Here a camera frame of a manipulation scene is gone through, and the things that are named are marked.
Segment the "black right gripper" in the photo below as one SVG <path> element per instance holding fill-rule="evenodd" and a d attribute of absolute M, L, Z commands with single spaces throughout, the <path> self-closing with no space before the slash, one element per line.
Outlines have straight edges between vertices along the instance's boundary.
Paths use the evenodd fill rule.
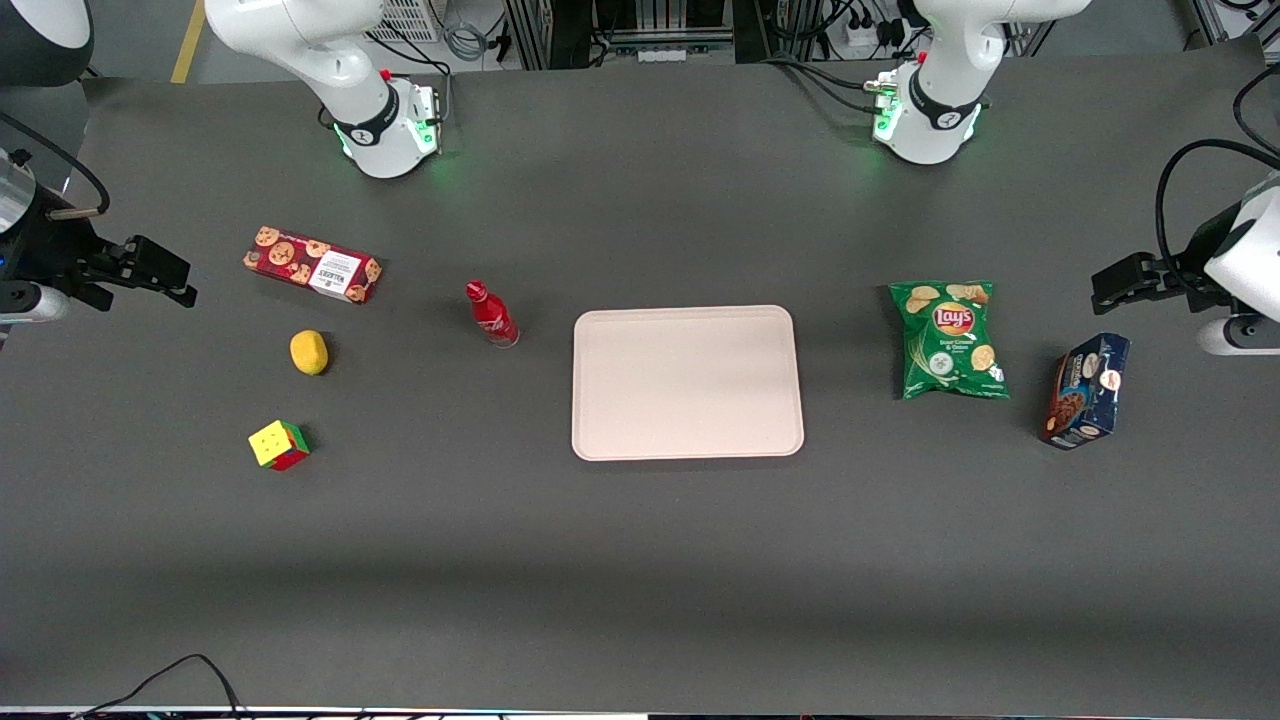
<path fill-rule="evenodd" d="M 4 282 L 54 288 L 101 313 L 114 301 L 101 284 L 147 290 L 182 307 L 195 306 L 198 291 L 188 284 L 187 260 L 143 236 L 119 245 L 97 236 L 88 219 L 49 218 L 69 206 L 54 192 L 37 192 L 22 217 L 3 231 Z"/>

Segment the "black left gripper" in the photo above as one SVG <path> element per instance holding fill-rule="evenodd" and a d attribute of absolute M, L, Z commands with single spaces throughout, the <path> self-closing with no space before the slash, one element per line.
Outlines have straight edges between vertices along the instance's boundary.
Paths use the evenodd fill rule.
<path fill-rule="evenodd" d="M 1161 259 L 1134 252 L 1094 273 L 1093 314 L 1102 316 L 1130 304 L 1176 297 L 1184 297 L 1189 307 L 1240 307 L 1242 302 L 1207 272 L 1208 260 L 1226 243 L 1235 219 L 1235 213 L 1211 217 L 1193 232 L 1184 250 L 1171 252 L 1167 223 L 1158 214 Z"/>

